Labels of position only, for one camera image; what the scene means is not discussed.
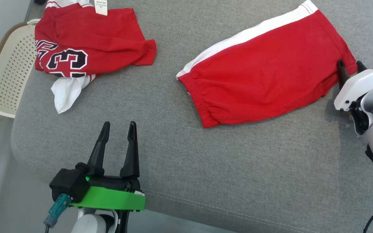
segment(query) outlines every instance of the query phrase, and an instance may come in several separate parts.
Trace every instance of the red shorts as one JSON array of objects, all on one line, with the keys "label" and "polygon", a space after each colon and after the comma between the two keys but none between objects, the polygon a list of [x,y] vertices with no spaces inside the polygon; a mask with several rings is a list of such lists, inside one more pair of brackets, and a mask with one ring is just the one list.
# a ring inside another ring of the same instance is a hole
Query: red shorts
[{"label": "red shorts", "polygon": [[204,128],[260,121],[301,108],[337,83],[336,62],[355,59],[309,0],[206,49],[176,75]]}]

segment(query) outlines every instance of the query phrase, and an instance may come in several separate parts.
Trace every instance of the gray couch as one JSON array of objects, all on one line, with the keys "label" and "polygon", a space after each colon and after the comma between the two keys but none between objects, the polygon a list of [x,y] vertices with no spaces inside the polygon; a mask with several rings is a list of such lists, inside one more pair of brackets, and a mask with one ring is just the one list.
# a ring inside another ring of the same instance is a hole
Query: gray couch
[{"label": "gray couch", "polygon": [[[362,232],[373,214],[373,165],[352,121],[333,109],[337,88],[274,119],[204,129],[175,79],[207,47],[302,2],[110,0],[109,8],[133,7],[145,38],[156,40],[154,65],[102,75],[61,115],[56,77],[32,71],[12,130],[16,159],[49,182],[86,162],[110,121],[104,167],[118,175],[133,120],[149,210],[236,232]],[[313,2],[373,68],[373,0]]]}]

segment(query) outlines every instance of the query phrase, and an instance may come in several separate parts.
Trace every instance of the clothing tag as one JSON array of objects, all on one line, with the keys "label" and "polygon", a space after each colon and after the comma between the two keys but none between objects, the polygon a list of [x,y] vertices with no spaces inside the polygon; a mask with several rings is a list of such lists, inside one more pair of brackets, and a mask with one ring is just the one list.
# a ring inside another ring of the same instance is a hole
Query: clothing tag
[{"label": "clothing tag", "polygon": [[107,15],[107,0],[95,0],[96,13]]}]

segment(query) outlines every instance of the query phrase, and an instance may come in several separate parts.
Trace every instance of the white stripe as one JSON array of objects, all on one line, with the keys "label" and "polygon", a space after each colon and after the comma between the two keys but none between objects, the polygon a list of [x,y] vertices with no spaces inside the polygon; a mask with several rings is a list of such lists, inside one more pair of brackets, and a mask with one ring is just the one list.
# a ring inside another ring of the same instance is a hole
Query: white stripe
[{"label": "white stripe", "polygon": [[96,75],[94,74],[94,75],[90,75],[90,82],[89,83],[91,83],[91,82],[93,82],[93,80],[96,78]]},{"label": "white stripe", "polygon": [[255,37],[258,37],[268,31],[274,30],[281,26],[290,24],[292,22],[296,22],[300,19],[303,19],[311,14],[313,14],[317,10],[317,7],[310,1],[307,0],[302,5],[300,5],[297,9],[288,12],[284,15],[277,16],[275,18],[268,19],[266,21],[261,22],[259,25],[256,25],[252,28],[246,29],[231,38],[225,39],[220,41],[213,46],[209,47],[208,49],[204,50],[204,52],[200,53],[195,59],[190,61],[188,64],[184,66],[182,71],[179,71],[176,74],[176,79],[181,77],[182,75],[191,71],[191,69],[197,65],[198,63],[204,61],[205,59],[215,55],[216,53],[227,49],[231,46],[245,43]]},{"label": "white stripe", "polygon": [[79,3],[80,6],[83,6],[83,7],[87,7],[89,5],[87,5],[87,6],[85,6],[85,5],[90,4],[89,0],[52,0],[52,1],[49,0],[46,8],[48,8],[48,7],[61,8],[61,7],[65,7],[65,6],[75,4],[75,3]]}]

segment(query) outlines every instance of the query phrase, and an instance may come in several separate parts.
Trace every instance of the printed number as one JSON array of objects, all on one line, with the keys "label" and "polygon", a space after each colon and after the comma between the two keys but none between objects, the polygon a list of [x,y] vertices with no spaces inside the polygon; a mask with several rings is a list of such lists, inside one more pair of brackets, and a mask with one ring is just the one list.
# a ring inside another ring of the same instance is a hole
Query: printed number
[{"label": "printed number", "polygon": [[67,49],[51,56],[47,68],[54,70],[59,62],[70,62],[71,70],[79,70],[87,65],[87,53],[83,50]]},{"label": "printed number", "polygon": [[35,47],[37,50],[38,58],[41,60],[41,58],[43,58],[44,55],[49,52],[49,50],[56,49],[56,47],[58,47],[58,44],[45,40],[40,40],[35,41]]}]

